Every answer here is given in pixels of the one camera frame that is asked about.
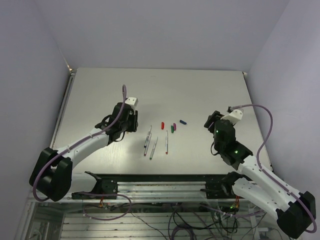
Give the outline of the blue pen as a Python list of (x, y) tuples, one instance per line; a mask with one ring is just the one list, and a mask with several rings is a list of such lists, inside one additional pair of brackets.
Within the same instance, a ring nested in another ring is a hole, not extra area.
[(152, 125), (150, 125), (150, 129), (149, 129), (149, 131), (147, 132), (146, 139), (145, 139), (145, 142), (144, 142), (144, 145), (143, 145), (144, 148), (146, 148), (147, 145), (148, 145), (148, 142), (149, 142), (149, 140), (150, 140), (151, 133), (152, 133)]

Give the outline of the purple pen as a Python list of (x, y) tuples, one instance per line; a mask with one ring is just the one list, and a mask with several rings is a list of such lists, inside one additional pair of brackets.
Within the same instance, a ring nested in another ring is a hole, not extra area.
[(144, 148), (144, 153), (143, 153), (143, 156), (145, 157), (148, 153), (148, 149), (149, 149), (149, 146), (150, 146), (150, 142), (151, 142), (151, 135), (148, 137), (147, 139), (147, 142), (146, 142), (146, 146)]

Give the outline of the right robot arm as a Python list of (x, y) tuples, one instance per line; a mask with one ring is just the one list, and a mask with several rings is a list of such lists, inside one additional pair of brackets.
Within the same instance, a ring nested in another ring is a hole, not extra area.
[(245, 198), (273, 217), (290, 238), (298, 239), (316, 219), (316, 199), (290, 186), (258, 162), (245, 145), (236, 140), (235, 124), (243, 117), (239, 109), (223, 115), (214, 111), (204, 127), (213, 135), (212, 147), (234, 170), (220, 186), (226, 198)]

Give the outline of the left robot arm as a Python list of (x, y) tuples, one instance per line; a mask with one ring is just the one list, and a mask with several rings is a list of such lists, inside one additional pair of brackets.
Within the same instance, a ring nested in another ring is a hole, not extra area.
[(45, 148), (29, 179), (33, 197), (39, 202), (61, 200), (71, 188), (75, 166), (97, 150), (120, 142), (125, 133), (137, 131), (137, 105), (138, 99), (129, 97), (82, 139), (58, 149)]

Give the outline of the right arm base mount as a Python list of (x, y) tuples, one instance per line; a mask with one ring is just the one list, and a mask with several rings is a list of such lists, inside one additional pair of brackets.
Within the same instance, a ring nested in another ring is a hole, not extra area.
[(205, 187), (200, 191), (206, 194), (207, 199), (235, 198), (233, 185), (242, 177), (235, 171), (226, 175), (219, 175), (217, 179), (213, 178), (213, 180), (206, 182)]

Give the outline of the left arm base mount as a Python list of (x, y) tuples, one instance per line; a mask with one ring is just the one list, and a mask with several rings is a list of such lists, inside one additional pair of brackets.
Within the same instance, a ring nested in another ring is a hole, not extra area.
[(118, 193), (118, 184), (104, 174), (85, 171), (72, 174), (69, 192), (73, 200), (96, 199), (102, 198), (103, 195), (111, 195), (107, 196), (107, 199), (116, 199), (114, 194)]

